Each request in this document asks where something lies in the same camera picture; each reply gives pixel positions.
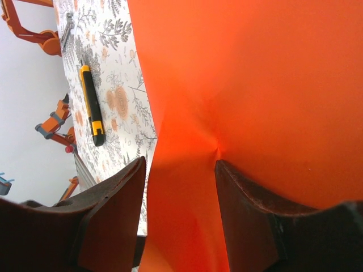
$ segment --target red component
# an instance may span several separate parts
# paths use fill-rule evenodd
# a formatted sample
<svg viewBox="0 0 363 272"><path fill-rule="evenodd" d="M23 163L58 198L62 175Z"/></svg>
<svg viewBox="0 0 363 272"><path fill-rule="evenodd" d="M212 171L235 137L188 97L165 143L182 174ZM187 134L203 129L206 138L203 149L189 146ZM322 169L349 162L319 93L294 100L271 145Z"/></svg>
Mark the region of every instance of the red component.
<svg viewBox="0 0 363 272"><path fill-rule="evenodd" d="M74 151L73 146L66 146L66 153L72 153Z"/></svg>

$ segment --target blue object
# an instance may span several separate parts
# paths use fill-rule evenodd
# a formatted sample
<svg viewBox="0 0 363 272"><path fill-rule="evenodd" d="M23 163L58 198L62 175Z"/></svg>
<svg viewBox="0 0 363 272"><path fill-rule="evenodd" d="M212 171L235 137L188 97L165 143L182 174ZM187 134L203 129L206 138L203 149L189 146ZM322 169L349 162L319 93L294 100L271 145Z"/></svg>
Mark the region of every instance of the blue object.
<svg viewBox="0 0 363 272"><path fill-rule="evenodd" d="M0 196L6 196L9 193L12 186L11 183L14 181L14 179L6 180L5 178L1 177L4 174L5 173L0 173Z"/></svg>

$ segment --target botanical print fabric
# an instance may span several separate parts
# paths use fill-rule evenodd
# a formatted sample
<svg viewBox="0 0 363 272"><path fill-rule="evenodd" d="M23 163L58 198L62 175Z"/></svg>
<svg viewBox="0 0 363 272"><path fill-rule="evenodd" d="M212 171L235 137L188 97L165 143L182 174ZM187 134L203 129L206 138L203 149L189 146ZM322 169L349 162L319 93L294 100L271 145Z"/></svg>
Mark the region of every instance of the botanical print fabric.
<svg viewBox="0 0 363 272"><path fill-rule="evenodd" d="M70 86L78 153L97 182L124 168L139 156L147 160L146 181L157 137L137 57L126 0L54 0L61 37L73 13L74 29L62 51ZM105 144L91 138L85 99L79 78L81 59L91 68L98 93ZM146 195L139 234L146 234Z"/></svg>

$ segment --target metal tool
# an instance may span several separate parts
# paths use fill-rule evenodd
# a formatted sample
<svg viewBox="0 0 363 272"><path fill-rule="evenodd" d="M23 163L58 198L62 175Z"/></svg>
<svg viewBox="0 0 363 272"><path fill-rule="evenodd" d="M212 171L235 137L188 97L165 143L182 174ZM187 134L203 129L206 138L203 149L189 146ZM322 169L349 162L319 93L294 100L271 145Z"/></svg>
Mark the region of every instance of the metal tool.
<svg viewBox="0 0 363 272"><path fill-rule="evenodd" d="M85 96L88 120L90 122L93 141L95 146L101 146L104 143L104 129L102 124L102 115L100 105L98 103L96 88L93 83L90 67L85 61L81 60L81 77L83 94Z"/></svg>
<svg viewBox="0 0 363 272"><path fill-rule="evenodd" d="M62 38L61 38L61 43L62 43L62 49L65 50L65 46L70 34L71 29L74 28L74 22L73 22L73 14L68 12L67 13L67 25L66 28L64 29Z"/></svg>

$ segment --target orange flower print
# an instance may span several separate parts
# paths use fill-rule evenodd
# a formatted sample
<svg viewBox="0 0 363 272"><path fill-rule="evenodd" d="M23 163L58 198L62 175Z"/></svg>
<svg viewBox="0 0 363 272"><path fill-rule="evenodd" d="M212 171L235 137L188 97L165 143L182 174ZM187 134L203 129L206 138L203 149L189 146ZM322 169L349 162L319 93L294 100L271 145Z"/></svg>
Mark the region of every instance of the orange flower print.
<svg viewBox="0 0 363 272"><path fill-rule="evenodd" d="M59 12L57 6L54 6L54 13L56 14L56 23L59 25Z"/></svg>
<svg viewBox="0 0 363 272"><path fill-rule="evenodd" d="M138 124L139 124L138 117L137 117L137 115L136 115L136 114L134 114L134 113L131 115L131 120L132 120L132 124L133 124L133 123L135 123L136 125L138 125Z"/></svg>
<svg viewBox="0 0 363 272"><path fill-rule="evenodd" d="M127 112L128 112L128 99L126 97L126 92L122 87L118 87L116 89L116 101L115 106L117 113L123 119L127 119Z"/></svg>
<svg viewBox="0 0 363 272"><path fill-rule="evenodd" d="M82 114L80 111L77 111L75 113L75 120L78 124L80 124L80 126L83 126L83 118L82 118Z"/></svg>
<svg viewBox="0 0 363 272"><path fill-rule="evenodd" d="M103 61L105 61L106 58L109 56L107 53L108 53L108 51L107 51L106 47L104 47L102 50L102 60Z"/></svg>
<svg viewBox="0 0 363 272"><path fill-rule="evenodd" d="M115 108L115 96L111 90L106 93L106 102L110 109Z"/></svg>
<svg viewBox="0 0 363 272"><path fill-rule="evenodd" d="M134 58L136 57L136 52L134 52L134 50L130 50L130 58Z"/></svg>
<svg viewBox="0 0 363 272"><path fill-rule="evenodd" d="M115 119L115 118L113 118L113 119L111 120L111 126L112 126L113 131L116 131L116 132L117 132L117 129L118 129L119 127L118 127L118 125L117 125L117 121L116 121L116 119Z"/></svg>

